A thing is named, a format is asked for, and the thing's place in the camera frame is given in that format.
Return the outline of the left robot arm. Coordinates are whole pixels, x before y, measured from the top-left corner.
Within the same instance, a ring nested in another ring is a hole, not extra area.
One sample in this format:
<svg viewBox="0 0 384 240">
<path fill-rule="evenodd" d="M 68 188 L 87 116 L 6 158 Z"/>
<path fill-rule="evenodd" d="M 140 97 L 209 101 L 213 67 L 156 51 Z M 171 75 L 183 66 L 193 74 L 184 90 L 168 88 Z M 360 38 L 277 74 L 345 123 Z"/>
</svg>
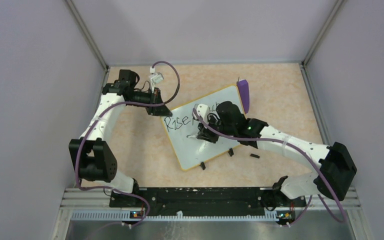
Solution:
<svg viewBox="0 0 384 240">
<path fill-rule="evenodd" d="M 118 79 L 107 83 L 101 92 L 98 108 L 87 129 L 69 142 L 76 182 L 96 182 L 109 189 L 121 191 L 121 200 L 129 207 L 140 202 L 135 180 L 118 170 L 118 162 L 108 144 L 117 119 L 127 105 L 144 107 L 150 116 L 170 117 L 172 112 L 164 105 L 161 91 L 155 85 L 164 77 L 150 69 L 149 88 L 136 88 L 139 75 L 128 69 L 119 71 Z"/>
</svg>

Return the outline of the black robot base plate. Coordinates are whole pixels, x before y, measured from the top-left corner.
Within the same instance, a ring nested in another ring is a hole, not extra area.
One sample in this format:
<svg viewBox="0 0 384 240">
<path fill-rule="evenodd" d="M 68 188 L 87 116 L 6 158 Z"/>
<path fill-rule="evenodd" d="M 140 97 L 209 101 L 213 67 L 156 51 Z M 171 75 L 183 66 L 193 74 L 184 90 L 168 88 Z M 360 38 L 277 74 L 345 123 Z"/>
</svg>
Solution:
<svg viewBox="0 0 384 240">
<path fill-rule="evenodd" d="M 150 217 L 174 216 L 179 211 L 186 217 L 245 217 L 307 204 L 304 197 L 289 199 L 266 187 L 148 187 L 139 188 L 135 195 L 112 192 L 109 206 L 144 210 L 147 201 Z"/>
</svg>

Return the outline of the yellow-framed whiteboard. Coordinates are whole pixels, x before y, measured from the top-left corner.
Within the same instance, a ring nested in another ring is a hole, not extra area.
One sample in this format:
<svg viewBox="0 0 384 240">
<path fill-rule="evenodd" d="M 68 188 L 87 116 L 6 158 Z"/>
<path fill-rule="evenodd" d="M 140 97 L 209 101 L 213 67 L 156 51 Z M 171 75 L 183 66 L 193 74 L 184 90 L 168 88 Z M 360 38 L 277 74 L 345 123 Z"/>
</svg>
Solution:
<svg viewBox="0 0 384 240">
<path fill-rule="evenodd" d="M 240 112 L 244 113 L 239 90 L 235 84 L 232 84 L 172 109 L 172 116 L 160 118 L 183 171 L 198 167 L 201 163 L 216 158 L 240 145 L 239 142 L 224 137 L 220 137 L 216 143 L 187 138 L 187 135 L 196 135 L 199 131 L 199 122 L 193 119 L 195 104 L 208 105 L 210 112 L 215 114 L 218 105 L 225 101 L 237 105 Z"/>
</svg>

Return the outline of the black marker cap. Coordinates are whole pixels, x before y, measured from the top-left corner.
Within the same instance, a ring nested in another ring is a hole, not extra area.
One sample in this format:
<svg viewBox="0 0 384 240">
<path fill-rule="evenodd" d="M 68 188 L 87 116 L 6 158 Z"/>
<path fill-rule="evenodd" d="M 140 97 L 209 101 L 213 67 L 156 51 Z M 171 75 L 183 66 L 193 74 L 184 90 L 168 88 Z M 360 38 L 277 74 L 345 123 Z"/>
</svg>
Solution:
<svg viewBox="0 0 384 240">
<path fill-rule="evenodd" d="M 257 155 L 257 154 L 253 154 L 253 153 L 250 154 L 250 157 L 252 157 L 252 158 L 256 158 L 256 159 L 259 159 L 259 158 L 260 158 L 259 155 Z"/>
</svg>

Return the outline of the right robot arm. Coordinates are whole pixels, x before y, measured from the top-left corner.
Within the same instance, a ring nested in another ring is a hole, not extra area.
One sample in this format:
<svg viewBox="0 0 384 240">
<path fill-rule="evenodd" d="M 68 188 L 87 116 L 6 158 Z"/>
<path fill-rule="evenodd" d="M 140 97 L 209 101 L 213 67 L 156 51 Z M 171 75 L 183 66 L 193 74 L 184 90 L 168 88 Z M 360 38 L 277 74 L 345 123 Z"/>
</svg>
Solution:
<svg viewBox="0 0 384 240">
<path fill-rule="evenodd" d="M 273 200 L 279 206 L 287 206 L 293 199 L 304 195 L 321 195 L 343 201 L 357 173 L 344 144 L 325 145 L 294 137 L 265 121 L 245 117 L 231 101 L 220 103 L 216 113 L 210 112 L 205 104 L 197 104 L 192 116 L 200 122 L 199 140 L 215 144 L 223 137 L 244 146 L 280 154 L 311 170 L 299 176 L 283 176 L 274 183 Z"/>
</svg>

